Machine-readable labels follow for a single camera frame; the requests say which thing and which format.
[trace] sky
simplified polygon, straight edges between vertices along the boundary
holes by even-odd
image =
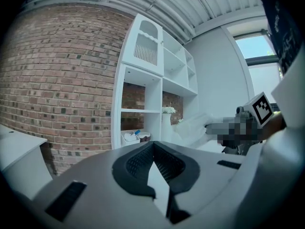
[[[244,58],[254,58],[260,56],[267,56],[273,53],[273,50],[269,46],[264,36],[255,36],[236,41],[240,50],[242,51]]]

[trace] ceiling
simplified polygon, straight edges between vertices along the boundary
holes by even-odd
[[[131,15],[140,13],[182,44],[218,26],[264,16],[260,0],[27,0],[23,10],[63,2],[99,4]]]

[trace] window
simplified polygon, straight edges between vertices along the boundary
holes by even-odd
[[[283,76],[267,31],[240,35],[235,39],[248,64],[254,94],[264,92],[274,111],[278,111],[271,92]]]

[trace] white flower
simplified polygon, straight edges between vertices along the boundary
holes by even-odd
[[[163,114],[174,114],[176,110],[173,107],[162,107]]]

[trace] white table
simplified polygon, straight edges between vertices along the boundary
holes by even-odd
[[[10,187],[29,199],[52,181],[40,151],[46,141],[0,125],[0,170]]]

